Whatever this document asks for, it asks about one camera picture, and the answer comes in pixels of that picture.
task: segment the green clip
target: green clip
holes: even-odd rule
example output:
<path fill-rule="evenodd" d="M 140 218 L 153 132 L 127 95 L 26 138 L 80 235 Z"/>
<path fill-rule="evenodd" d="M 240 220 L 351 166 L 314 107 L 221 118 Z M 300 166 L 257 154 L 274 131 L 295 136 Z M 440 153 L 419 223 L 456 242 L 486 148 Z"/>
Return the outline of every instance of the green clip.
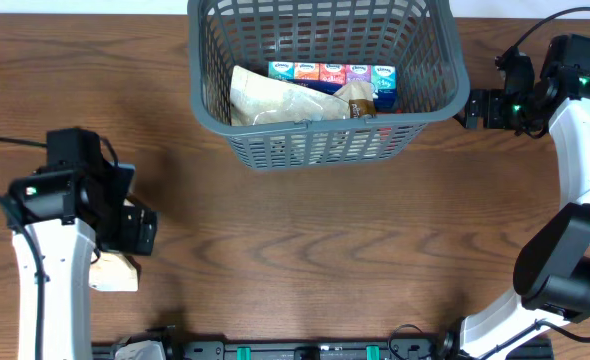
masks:
<path fill-rule="evenodd" d="M 366 347 L 366 360 L 379 360 L 379 346 L 370 345 Z"/>
<path fill-rule="evenodd" d="M 251 348 L 237 348 L 237 360 L 251 360 Z"/>

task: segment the plastic basket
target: plastic basket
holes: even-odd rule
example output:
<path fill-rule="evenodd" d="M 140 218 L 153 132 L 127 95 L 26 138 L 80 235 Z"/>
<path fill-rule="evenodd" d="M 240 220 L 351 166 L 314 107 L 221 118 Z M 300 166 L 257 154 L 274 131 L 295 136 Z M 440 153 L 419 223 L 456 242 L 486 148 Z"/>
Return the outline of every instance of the plastic basket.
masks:
<path fill-rule="evenodd" d="M 393 157 L 469 95 L 447 0 L 190 0 L 188 15 L 193 113 L 255 169 Z M 233 66 L 266 75 L 269 61 L 395 66 L 398 100 L 368 120 L 230 126 Z"/>

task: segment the table surface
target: table surface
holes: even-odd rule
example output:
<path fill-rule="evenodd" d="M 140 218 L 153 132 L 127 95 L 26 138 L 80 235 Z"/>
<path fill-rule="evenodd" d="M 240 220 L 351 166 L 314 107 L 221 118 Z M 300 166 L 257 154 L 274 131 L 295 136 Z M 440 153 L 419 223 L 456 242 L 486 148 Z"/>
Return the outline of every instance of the table surface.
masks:
<path fill-rule="evenodd" d="M 493 57 L 532 20 L 459 19 L 473 87 L 500 87 Z M 91 292 L 92 338 L 156 325 L 185 338 L 375 338 L 438 331 L 511 286 L 521 247 L 556 214 L 550 138 L 431 125 L 392 160 L 258 173 L 191 114 L 183 16 L 0 15 L 0 135 L 81 126 L 138 168 L 161 212 L 137 293 Z M 522 47 L 539 71 L 556 21 Z M 44 162 L 0 144 L 0 192 Z M 0 211 L 0 359 L 16 357 L 18 272 Z M 570 326 L 590 334 L 590 320 Z M 590 345 L 551 335 L 558 359 Z"/>

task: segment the wooden tabletop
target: wooden tabletop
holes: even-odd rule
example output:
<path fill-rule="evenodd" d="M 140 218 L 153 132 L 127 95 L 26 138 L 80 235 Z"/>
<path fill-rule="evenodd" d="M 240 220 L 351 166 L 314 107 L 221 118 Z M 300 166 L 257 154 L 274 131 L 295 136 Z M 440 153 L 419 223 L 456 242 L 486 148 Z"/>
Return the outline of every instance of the wooden tabletop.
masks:
<path fill-rule="evenodd" d="M 473 87 L 500 87 L 493 57 L 534 21 L 458 20 Z M 0 135 L 82 126 L 137 166 L 161 212 L 137 293 L 91 293 L 94 341 L 154 325 L 192 338 L 384 337 L 438 331 L 511 286 L 521 247 L 556 214 L 550 138 L 429 126 L 393 160 L 258 173 L 189 107 L 183 16 L 0 15 Z M 521 48 L 536 71 L 557 21 Z M 42 165 L 0 144 L 0 192 Z M 16 357 L 18 272 L 0 211 L 0 359 Z M 590 320 L 571 330 L 590 335 Z M 551 335 L 558 359 L 590 345 Z"/>

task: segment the white wall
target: white wall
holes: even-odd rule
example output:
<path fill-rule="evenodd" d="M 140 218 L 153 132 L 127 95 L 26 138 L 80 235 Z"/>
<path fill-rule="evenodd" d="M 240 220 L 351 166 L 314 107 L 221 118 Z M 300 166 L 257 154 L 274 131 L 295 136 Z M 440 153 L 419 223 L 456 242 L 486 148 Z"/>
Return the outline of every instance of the white wall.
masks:
<path fill-rule="evenodd" d="M 0 0 L 0 13 L 186 14 L 186 0 Z M 585 0 L 450 0 L 458 17 L 544 18 Z M 590 18 L 577 13 L 570 18 Z"/>

